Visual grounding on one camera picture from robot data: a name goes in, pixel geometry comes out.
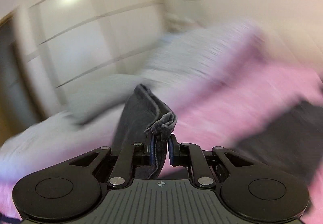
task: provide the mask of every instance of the white bedsheet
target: white bedsheet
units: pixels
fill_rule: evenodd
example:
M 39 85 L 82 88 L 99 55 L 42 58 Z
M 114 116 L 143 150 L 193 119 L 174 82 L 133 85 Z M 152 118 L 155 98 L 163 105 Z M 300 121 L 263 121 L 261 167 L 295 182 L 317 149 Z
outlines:
M 123 105 L 86 126 L 58 113 L 10 138 L 0 148 L 0 181 L 15 182 L 32 172 L 112 143 Z

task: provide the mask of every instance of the gray jeans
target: gray jeans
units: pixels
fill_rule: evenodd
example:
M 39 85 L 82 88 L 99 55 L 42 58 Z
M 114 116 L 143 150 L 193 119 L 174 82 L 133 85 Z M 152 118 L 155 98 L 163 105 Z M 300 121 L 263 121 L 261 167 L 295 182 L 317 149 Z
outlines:
M 168 139 L 174 130 L 177 117 L 148 88 L 138 85 L 123 109 L 112 144 L 113 154 L 125 145 L 144 143 L 148 135 L 153 138 L 151 166 L 136 169 L 136 178 L 157 178 L 167 155 Z

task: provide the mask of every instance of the gray pillow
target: gray pillow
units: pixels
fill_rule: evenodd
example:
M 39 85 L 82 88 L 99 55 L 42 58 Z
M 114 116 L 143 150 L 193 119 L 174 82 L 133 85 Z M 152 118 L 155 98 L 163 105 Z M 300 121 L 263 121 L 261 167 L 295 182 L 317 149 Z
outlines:
M 153 93 L 175 113 L 205 93 L 232 83 L 251 59 L 262 57 L 262 29 L 250 20 L 166 38 L 139 75 L 159 83 Z
M 78 124 L 86 124 L 104 111 L 125 103 L 138 84 L 150 86 L 148 79 L 136 75 L 114 74 L 87 83 L 67 97 L 67 109 Z

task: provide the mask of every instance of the wooden door frame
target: wooden door frame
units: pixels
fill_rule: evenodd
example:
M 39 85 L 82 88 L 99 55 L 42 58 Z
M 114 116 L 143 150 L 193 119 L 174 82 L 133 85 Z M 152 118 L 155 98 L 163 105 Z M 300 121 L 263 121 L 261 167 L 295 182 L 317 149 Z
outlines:
M 6 16 L 4 16 L 2 19 L 0 19 L 0 27 L 3 26 L 5 23 L 7 23 L 8 21 L 12 20 L 13 21 L 13 17 L 15 15 L 15 10 L 9 12 Z M 30 100 L 32 106 L 33 106 L 33 110 L 36 113 L 36 115 L 38 116 L 40 121 L 43 121 L 46 119 L 46 114 L 43 111 L 41 104 L 39 102 L 39 100 L 37 99 L 37 97 L 35 96 L 36 94 L 34 93 L 34 89 L 31 85 L 30 79 L 28 78 L 27 72 L 26 72 L 26 68 L 25 65 L 23 64 L 23 59 L 21 57 L 21 54 L 19 52 L 19 46 L 17 43 L 17 34 L 15 29 L 12 29 L 14 36 L 15 36 L 15 42 L 12 44 L 12 50 L 13 50 L 13 54 L 16 60 L 16 64 L 17 64 L 17 68 L 19 71 L 19 74 L 21 76 L 22 82 L 23 82 L 23 86 L 25 87 L 25 91 L 27 93 L 27 97 Z

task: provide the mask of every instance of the dark gray cloth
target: dark gray cloth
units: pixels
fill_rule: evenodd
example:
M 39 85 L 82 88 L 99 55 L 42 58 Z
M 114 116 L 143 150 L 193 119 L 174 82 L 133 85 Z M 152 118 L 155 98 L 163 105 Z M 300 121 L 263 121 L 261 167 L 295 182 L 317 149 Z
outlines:
M 310 185 L 323 155 L 323 107 L 302 101 L 231 149 Z
M 0 213 L 0 223 L 3 223 L 3 224 L 5 224 L 5 223 L 19 224 L 21 222 L 22 222 L 22 220 L 6 217 L 5 215 L 2 215 Z
M 136 178 L 157 178 L 165 163 L 168 139 L 177 122 L 176 115 L 145 86 L 138 85 L 123 109 L 112 151 L 118 154 L 125 145 L 154 139 L 152 166 L 136 169 Z

